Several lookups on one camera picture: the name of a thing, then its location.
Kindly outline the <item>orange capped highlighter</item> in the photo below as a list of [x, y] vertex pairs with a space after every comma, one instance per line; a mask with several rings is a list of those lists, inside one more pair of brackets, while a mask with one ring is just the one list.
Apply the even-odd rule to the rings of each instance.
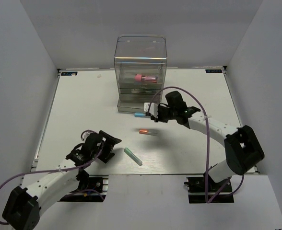
[[140, 129], [139, 130], [139, 134], [150, 135], [150, 136], [157, 136], [158, 135], [158, 131], [154, 130], [154, 129]]

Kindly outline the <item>blue capped highlighter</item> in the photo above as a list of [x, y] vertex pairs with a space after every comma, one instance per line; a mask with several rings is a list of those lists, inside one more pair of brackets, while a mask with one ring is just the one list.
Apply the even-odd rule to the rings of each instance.
[[138, 118], [150, 118], [150, 115], [146, 115], [145, 113], [135, 113], [134, 117]]

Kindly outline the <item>green capped highlighter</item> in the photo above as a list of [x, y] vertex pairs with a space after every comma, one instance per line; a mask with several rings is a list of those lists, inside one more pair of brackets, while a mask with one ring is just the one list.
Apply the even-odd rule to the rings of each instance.
[[124, 148], [124, 152], [139, 166], [142, 166], [142, 161], [129, 149]]

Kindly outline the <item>clear drawer organizer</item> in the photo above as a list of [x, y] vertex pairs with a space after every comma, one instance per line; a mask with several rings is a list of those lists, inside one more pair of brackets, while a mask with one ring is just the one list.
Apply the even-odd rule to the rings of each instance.
[[[159, 35], [134, 34], [117, 38], [114, 54], [120, 113], [141, 113], [143, 104], [161, 101], [167, 69], [166, 39]], [[137, 82], [136, 74], [157, 76], [157, 83]], [[132, 89], [156, 90], [154, 94], [133, 94]]]

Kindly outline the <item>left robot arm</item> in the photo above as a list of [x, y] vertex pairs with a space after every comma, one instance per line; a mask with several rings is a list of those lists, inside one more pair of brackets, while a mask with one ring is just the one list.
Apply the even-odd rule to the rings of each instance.
[[44, 170], [45, 176], [26, 186], [14, 188], [2, 217], [16, 230], [32, 230], [40, 217], [64, 197], [92, 192], [88, 167], [99, 159], [107, 163], [114, 146], [121, 140], [104, 131], [86, 130], [77, 144], [54, 170]]

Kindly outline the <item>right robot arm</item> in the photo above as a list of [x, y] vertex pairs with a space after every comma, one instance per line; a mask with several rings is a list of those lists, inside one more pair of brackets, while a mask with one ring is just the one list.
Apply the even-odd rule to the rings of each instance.
[[163, 123], [176, 120], [188, 129], [208, 135], [225, 149], [225, 160], [204, 174], [208, 190], [217, 190], [223, 180], [244, 175], [264, 159], [264, 151], [251, 127], [235, 127], [210, 118], [199, 108], [188, 107], [178, 91], [168, 93], [165, 98], [166, 104], [144, 103], [144, 112], [151, 120]]

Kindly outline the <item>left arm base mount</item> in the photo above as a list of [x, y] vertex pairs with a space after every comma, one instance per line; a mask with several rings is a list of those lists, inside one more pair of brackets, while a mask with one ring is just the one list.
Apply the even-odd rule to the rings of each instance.
[[108, 191], [108, 176], [88, 176], [78, 188], [65, 195], [60, 202], [102, 203]]

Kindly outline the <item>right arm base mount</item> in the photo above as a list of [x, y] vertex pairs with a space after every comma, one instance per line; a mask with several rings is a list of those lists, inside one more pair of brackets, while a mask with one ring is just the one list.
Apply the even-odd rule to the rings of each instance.
[[[227, 204], [234, 203], [232, 193], [233, 188], [230, 181], [223, 180], [219, 183], [209, 184], [208, 186], [208, 199], [210, 199], [218, 189], [227, 182], [221, 192], [212, 200], [211, 203]], [[188, 189], [188, 201], [190, 204], [205, 204], [205, 179], [201, 176], [187, 177], [184, 186]]]

